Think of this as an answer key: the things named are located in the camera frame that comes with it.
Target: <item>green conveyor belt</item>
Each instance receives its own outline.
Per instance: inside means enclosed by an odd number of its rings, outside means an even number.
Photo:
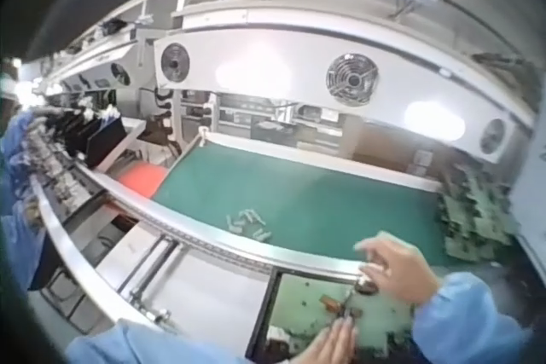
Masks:
[[[154,200],[217,228],[254,209],[273,233],[270,244],[359,259],[358,240],[386,230],[418,246],[432,265],[444,253],[436,194],[207,143],[171,170]]]

